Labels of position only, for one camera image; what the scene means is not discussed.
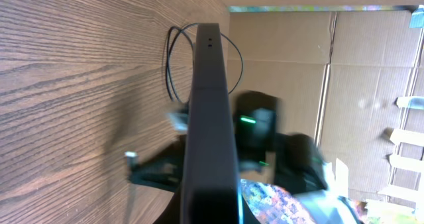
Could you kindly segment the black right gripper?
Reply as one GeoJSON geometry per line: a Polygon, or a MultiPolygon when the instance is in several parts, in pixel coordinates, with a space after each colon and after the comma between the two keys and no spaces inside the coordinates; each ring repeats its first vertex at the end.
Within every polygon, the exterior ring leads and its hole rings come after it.
{"type": "Polygon", "coordinates": [[[244,91],[236,96],[233,113],[238,165],[241,171],[260,171],[276,136],[278,98],[244,91]]]}

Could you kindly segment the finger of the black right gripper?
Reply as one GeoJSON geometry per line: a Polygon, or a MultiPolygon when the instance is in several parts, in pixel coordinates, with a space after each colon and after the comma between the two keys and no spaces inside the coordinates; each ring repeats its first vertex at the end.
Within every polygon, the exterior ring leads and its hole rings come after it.
{"type": "Polygon", "coordinates": [[[144,162],[138,162],[137,153],[128,151],[128,181],[140,186],[175,192],[183,178],[185,139],[179,137],[144,162]]]}

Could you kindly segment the blue Galaxy smartphone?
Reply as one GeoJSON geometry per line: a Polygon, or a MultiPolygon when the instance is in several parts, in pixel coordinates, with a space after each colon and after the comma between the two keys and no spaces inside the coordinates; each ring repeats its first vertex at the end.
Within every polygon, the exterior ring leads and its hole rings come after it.
{"type": "Polygon", "coordinates": [[[219,25],[201,23],[196,34],[181,223],[242,223],[238,170],[219,25]]]}

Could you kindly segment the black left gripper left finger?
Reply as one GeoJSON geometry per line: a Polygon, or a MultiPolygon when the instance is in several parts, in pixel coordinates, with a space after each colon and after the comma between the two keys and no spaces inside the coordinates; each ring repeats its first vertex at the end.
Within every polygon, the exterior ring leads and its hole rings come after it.
{"type": "Polygon", "coordinates": [[[154,224],[180,224],[181,205],[182,187],[179,186],[173,194],[169,204],[155,220],[154,224]]]}

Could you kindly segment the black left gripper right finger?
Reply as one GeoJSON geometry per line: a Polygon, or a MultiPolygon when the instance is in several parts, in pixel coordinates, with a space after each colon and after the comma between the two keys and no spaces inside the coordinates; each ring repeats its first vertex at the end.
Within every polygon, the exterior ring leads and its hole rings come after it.
{"type": "Polygon", "coordinates": [[[238,198],[238,206],[238,220],[240,224],[260,224],[243,197],[238,198]]]}

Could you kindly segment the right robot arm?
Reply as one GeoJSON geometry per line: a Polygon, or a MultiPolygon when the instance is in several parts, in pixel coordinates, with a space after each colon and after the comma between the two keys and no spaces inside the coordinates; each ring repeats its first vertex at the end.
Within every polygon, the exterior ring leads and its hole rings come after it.
{"type": "Polygon", "coordinates": [[[225,90],[196,88],[180,110],[186,133],[178,142],[144,163],[128,152],[131,183],[173,193],[158,222],[255,223],[239,174],[261,170],[272,153],[272,185],[299,201],[314,222],[358,223],[346,198],[329,193],[314,140],[277,132],[278,104],[274,96],[246,91],[231,108],[225,90]]]}

